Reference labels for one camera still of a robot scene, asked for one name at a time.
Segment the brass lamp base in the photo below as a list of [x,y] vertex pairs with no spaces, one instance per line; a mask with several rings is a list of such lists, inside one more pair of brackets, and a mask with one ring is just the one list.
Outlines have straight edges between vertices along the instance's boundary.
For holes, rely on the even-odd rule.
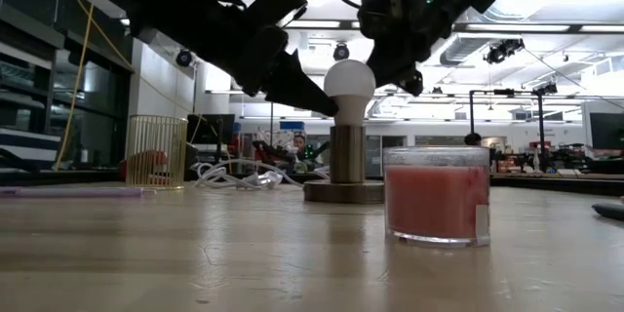
[[384,183],[366,180],[365,141],[364,126],[331,127],[330,178],[304,182],[304,200],[334,204],[383,204]]

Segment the pink candle glass jar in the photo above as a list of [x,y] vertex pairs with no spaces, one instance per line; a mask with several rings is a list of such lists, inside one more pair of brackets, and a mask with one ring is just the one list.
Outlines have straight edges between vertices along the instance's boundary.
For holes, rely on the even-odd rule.
[[383,177],[387,236],[455,248],[490,243],[487,148],[386,148]]

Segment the white framed monitor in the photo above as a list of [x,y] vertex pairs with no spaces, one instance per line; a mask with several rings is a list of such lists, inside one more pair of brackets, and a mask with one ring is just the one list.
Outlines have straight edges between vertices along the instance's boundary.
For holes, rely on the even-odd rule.
[[624,158],[624,98],[581,104],[586,154],[592,159]]

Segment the small black overhead device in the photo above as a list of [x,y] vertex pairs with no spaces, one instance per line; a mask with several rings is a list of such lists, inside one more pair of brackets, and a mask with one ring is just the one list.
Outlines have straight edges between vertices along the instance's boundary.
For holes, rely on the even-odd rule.
[[558,92],[557,83],[545,82],[532,88],[531,93],[536,96],[554,95]]

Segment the black ceiling spotlight cluster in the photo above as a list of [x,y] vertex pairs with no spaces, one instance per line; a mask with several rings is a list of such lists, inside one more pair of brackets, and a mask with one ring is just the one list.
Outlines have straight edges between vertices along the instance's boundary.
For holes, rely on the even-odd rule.
[[484,61],[488,64],[499,64],[524,47],[525,43],[522,39],[502,40],[488,48],[488,52],[484,55]]

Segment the black computer monitor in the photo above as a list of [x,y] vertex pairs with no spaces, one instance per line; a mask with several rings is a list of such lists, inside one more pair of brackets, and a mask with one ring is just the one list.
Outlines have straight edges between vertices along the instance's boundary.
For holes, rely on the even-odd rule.
[[186,141],[191,144],[229,144],[234,135],[234,114],[189,114]]

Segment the red stapler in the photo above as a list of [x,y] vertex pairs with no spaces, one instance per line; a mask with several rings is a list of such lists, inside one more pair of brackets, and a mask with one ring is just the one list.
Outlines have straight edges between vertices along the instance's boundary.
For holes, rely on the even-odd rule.
[[165,151],[147,150],[129,156],[118,165],[118,177],[121,181],[137,180],[144,182],[153,172],[168,163]]

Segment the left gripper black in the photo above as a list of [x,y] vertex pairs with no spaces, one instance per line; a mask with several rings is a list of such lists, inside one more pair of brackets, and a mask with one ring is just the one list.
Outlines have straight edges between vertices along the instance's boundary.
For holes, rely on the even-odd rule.
[[336,103],[303,72],[298,50],[284,51],[285,32],[249,23],[244,11],[213,3],[184,26],[186,45],[231,75],[249,96],[262,90],[267,101],[334,116]]

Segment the black table frame rail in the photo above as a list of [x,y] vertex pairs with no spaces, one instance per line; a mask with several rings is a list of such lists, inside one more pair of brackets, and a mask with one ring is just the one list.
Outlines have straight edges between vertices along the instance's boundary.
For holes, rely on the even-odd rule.
[[62,171],[0,173],[0,186],[43,186],[72,183],[96,183],[118,181],[116,171]]

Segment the black pipe frame stand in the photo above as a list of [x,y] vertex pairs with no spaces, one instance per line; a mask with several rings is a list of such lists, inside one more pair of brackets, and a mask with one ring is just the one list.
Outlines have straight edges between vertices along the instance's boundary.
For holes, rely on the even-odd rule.
[[475,132],[475,115],[474,115],[474,95],[484,96],[505,96],[507,98],[515,98],[516,96],[526,96],[531,99],[536,99],[538,104],[538,127],[539,127],[539,152],[540,160],[548,162],[548,155],[545,145],[545,128],[544,128],[544,115],[543,115],[543,93],[538,91],[523,91],[515,90],[511,88],[506,89],[490,89],[490,90],[471,90],[469,92],[469,121],[470,121],[470,133]]

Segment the purple pen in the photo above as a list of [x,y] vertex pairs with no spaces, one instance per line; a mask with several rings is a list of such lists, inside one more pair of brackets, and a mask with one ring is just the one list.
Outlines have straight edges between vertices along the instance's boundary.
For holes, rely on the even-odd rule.
[[139,198],[154,193],[141,187],[0,187],[0,199]]

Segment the dark shelving unit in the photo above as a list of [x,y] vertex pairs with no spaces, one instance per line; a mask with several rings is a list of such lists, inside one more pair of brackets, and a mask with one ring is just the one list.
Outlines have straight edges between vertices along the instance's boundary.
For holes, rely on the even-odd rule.
[[53,44],[0,20],[0,167],[107,171],[125,151],[130,72],[93,17],[62,16]]

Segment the black neighbouring table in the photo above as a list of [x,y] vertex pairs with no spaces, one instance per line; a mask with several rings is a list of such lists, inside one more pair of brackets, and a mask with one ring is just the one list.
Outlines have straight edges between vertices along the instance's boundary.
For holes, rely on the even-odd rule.
[[624,175],[491,174],[490,185],[588,195],[624,196]]

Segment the white lightbulb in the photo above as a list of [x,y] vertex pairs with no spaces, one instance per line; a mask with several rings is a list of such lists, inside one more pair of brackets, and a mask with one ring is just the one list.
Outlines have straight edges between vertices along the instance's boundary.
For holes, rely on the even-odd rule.
[[365,63],[345,59],[332,65],[325,76],[324,92],[338,107],[334,124],[362,126],[374,90],[374,74]]

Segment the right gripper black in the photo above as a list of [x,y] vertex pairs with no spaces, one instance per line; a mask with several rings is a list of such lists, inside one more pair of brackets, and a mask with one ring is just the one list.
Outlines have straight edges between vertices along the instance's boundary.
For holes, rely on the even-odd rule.
[[431,55],[436,41],[450,34],[456,0],[361,0],[358,21],[373,41],[368,67],[375,84],[400,84],[414,97],[422,94],[423,76],[414,64]]

